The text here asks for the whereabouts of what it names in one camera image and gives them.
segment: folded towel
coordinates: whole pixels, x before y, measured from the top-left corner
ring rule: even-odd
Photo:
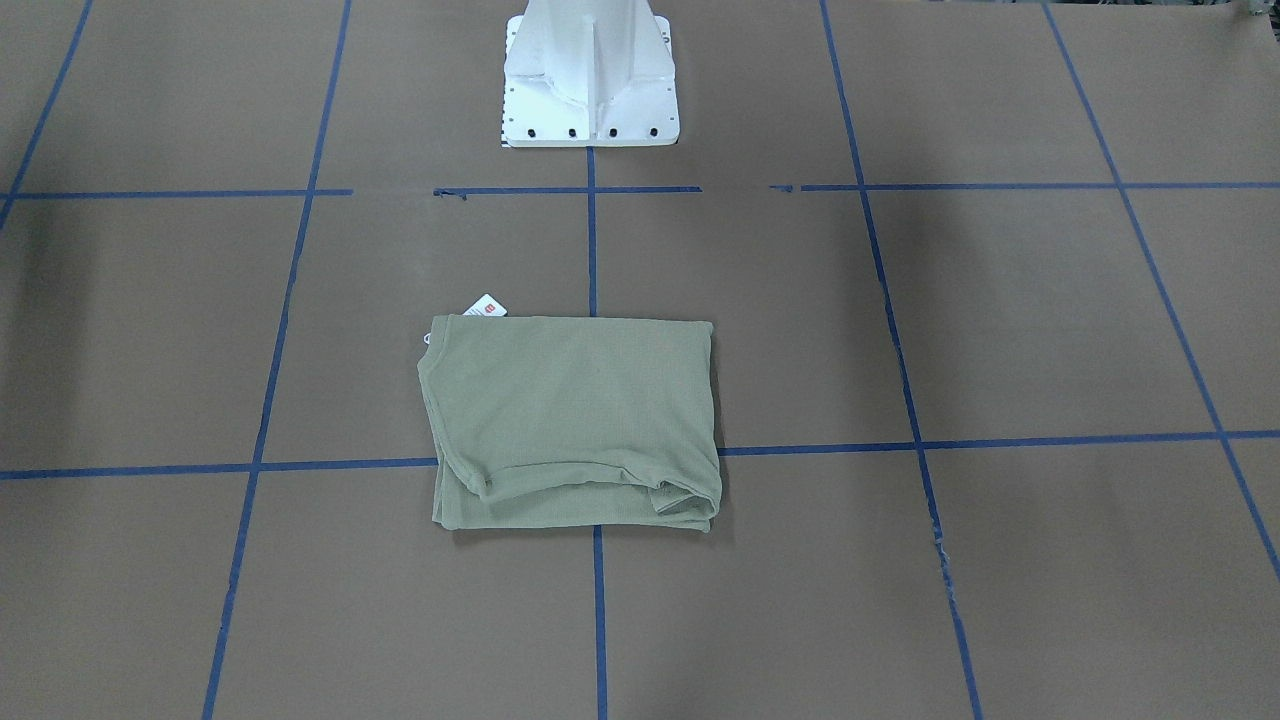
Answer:
[[[710,529],[721,477],[710,323],[431,322],[417,364],[445,528]]]

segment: green towel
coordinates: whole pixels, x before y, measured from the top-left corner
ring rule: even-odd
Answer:
[[[445,528],[710,529],[721,478],[710,323],[431,322],[417,364]]]

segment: vertical blue line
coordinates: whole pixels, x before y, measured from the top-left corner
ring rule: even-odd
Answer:
[[[284,301],[280,306],[280,323],[275,332],[275,350],[271,355],[271,372],[266,380],[266,392],[262,397],[262,418],[257,428],[257,439],[253,445],[253,466],[244,487],[244,505],[241,509],[239,530],[236,534],[236,551],[232,553],[232,569],[227,579],[227,597],[223,601],[221,624],[218,629],[218,642],[214,646],[214,661],[209,670],[209,687],[205,691],[205,710],[202,720],[211,720],[214,705],[218,701],[218,684],[221,680],[223,659],[227,653],[227,638],[230,634],[232,614],[236,609],[236,591],[239,588],[241,565],[244,560],[244,544],[248,541],[250,520],[253,515],[253,498],[257,495],[259,468],[262,462],[262,454],[266,448],[266,432],[271,424],[271,406],[275,401],[275,386],[280,375],[280,360],[284,356],[284,340],[289,329],[289,302],[293,299],[293,286],[298,279],[298,263],[302,259],[302,247],[306,243],[307,227],[311,222],[311,206],[315,200],[316,181],[320,177],[320,159],[324,154],[324,141],[329,129],[329,113],[333,109],[333,97],[338,88],[338,70],[342,67],[342,51],[347,41],[347,23],[351,19],[351,0],[344,0],[342,5],[342,22],[338,26],[338,42],[333,51],[333,65],[329,70],[329,87],[325,91],[324,109],[320,113],[320,128],[316,132],[315,151],[311,156],[311,177],[307,181],[306,200],[302,202],[302,217],[298,220],[298,234],[293,242],[293,259],[289,263],[289,279],[284,286]]]
[[[13,202],[17,200],[18,191],[22,190],[22,181],[27,177],[27,170],[31,168],[31,159],[36,155],[36,146],[40,145],[40,136],[45,132],[45,123],[49,122],[49,115],[54,111],[54,102],[58,100],[58,94],[63,90],[63,82],[67,79],[67,72],[70,70],[72,59],[76,56],[76,49],[79,47],[79,38],[84,33],[84,23],[88,22],[88,13],[92,8],[93,0],[84,0],[84,8],[81,9],[79,20],[76,23],[76,32],[72,33],[72,44],[67,47],[67,55],[63,58],[61,68],[58,69],[58,77],[54,78],[54,87],[49,91],[49,100],[45,100],[45,108],[40,111],[40,119],[36,120],[36,129],[32,131],[31,140],[27,142],[27,151],[22,154],[22,163],[18,164],[18,174],[13,177],[9,195],[5,197],[4,205],[0,205],[0,231],[4,229],[4,224],[9,219],[9,213],[13,210]]]
[[[1262,547],[1266,550],[1267,560],[1271,561],[1271,570],[1275,573],[1276,579],[1280,580],[1280,557],[1276,555],[1275,543],[1271,542],[1271,534],[1267,532],[1267,525],[1262,520],[1262,514],[1258,512],[1258,506],[1253,500],[1253,492],[1249,489],[1249,483],[1244,479],[1244,471],[1240,469],[1240,464],[1235,457],[1235,450],[1231,448],[1230,437],[1226,429],[1222,427],[1222,420],[1217,414],[1217,407],[1213,405],[1213,398],[1210,396],[1208,384],[1204,382],[1204,375],[1201,373],[1199,363],[1196,361],[1196,354],[1192,352],[1192,343],[1187,340],[1187,333],[1183,331],[1183,323],[1178,319],[1178,311],[1174,309],[1174,301],[1169,296],[1169,290],[1165,287],[1165,281],[1160,275],[1160,268],[1156,265],[1156,256],[1151,252],[1151,245],[1147,243],[1147,234],[1142,229],[1142,223],[1138,222],[1138,214],[1133,209],[1133,202],[1129,200],[1129,191],[1125,190],[1124,181],[1120,178],[1120,169],[1116,167],[1115,158],[1111,155],[1111,146],[1107,145],[1106,137],[1102,135],[1102,126],[1098,124],[1098,118],[1093,113],[1093,105],[1089,102],[1088,95],[1084,94],[1084,83],[1080,82],[1080,74],[1075,70],[1075,63],[1071,61],[1071,54],[1066,50],[1066,41],[1062,40],[1062,33],[1057,28],[1057,20],[1053,19],[1053,13],[1050,10],[1048,5],[1041,5],[1044,10],[1044,18],[1048,20],[1048,27],[1053,32],[1053,40],[1057,42],[1057,49],[1062,54],[1062,61],[1066,63],[1066,72],[1071,76],[1071,82],[1075,85],[1075,92],[1080,96],[1080,104],[1084,105],[1084,113],[1089,118],[1089,124],[1093,126],[1093,135],[1098,140],[1098,147],[1102,149],[1102,156],[1107,161],[1107,168],[1111,169],[1111,179],[1115,182],[1116,192],[1120,193],[1120,200],[1124,202],[1125,213],[1129,215],[1129,224],[1133,225],[1133,232],[1138,237],[1138,246],[1142,247],[1142,255],[1147,260],[1147,269],[1151,270],[1151,278],[1156,283],[1156,290],[1160,292],[1160,300],[1165,304],[1165,313],[1169,315],[1169,322],[1174,325],[1174,333],[1178,336],[1178,343],[1183,347],[1183,355],[1187,357],[1187,364],[1190,366],[1192,377],[1196,379],[1196,387],[1199,388],[1201,398],[1204,401],[1204,409],[1208,411],[1210,420],[1213,423],[1213,430],[1217,433],[1217,439],[1222,446],[1222,452],[1226,454],[1226,461],[1231,466],[1231,474],[1235,475],[1235,484],[1240,488],[1240,495],[1244,497],[1244,505],[1249,510],[1249,516],[1253,519],[1253,527],[1258,532],[1258,538],[1262,541]]]
[[[951,625],[955,629],[956,646],[960,651],[960,665],[964,669],[965,685],[969,689],[969,705],[973,710],[974,720],[982,720],[982,701],[978,696],[978,682],[974,678],[973,662],[969,657],[969,639],[964,629],[964,620],[960,619],[960,606],[956,602],[955,583],[951,578],[951,559],[942,544],[942,519],[938,514],[938,503],[933,493],[933,478],[929,474],[929,462],[920,436],[920,423],[915,413],[915,398],[911,393],[911,380],[906,372],[906,357],[902,354],[902,341],[897,331],[897,319],[893,315],[893,300],[890,295],[888,277],[884,273],[884,260],[881,255],[879,238],[876,233],[876,219],[872,215],[870,196],[867,192],[867,182],[863,176],[858,137],[854,133],[854,119],[849,109],[844,73],[840,70],[840,56],[836,53],[836,38],[831,27],[831,13],[827,9],[827,0],[819,0],[819,6],[822,8],[823,29],[827,35],[827,53],[831,55],[831,68],[835,73],[836,90],[840,94],[840,109],[845,117],[845,132],[849,135],[849,152],[854,161],[854,176],[858,179],[858,195],[863,204],[863,219],[867,222],[867,237],[870,241],[872,258],[876,261],[876,278],[879,281],[881,292],[884,297],[884,318],[888,322],[890,337],[893,341],[893,351],[897,355],[897,370],[902,380],[902,400],[906,402],[906,416],[911,424],[911,442],[915,447],[915,460],[920,468],[920,483],[924,488],[924,498],[928,503],[929,519],[933,524],[933,546],[937,550],[938,564],[942,569],[942,583],[946,588],[947,606],[951,610]]]
[[[595,716],[609,720],[609,664],[604,642],[604,528],[591,530],[595,560]]]
[[[586,149],[586,273],[590,279],[588,291],[588,305],[590,314],[595,318],[599,314],[596,306],[596,279],[595,279],[595,149]]]

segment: white metal bracket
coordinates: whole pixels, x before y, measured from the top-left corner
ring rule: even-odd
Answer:
[[[671,23],[648,0],[529,0],[507,23],[502,142],[671,145],[680,137]]]

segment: white tag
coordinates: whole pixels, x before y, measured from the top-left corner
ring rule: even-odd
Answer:
[[[475,305],[467,307],[466,313],[463,313],[463,315],[484,315],[485,318],[502,318],[506,314],[507,309],[494,300],[488,292],[484,293],[480,300],[476,300]]]

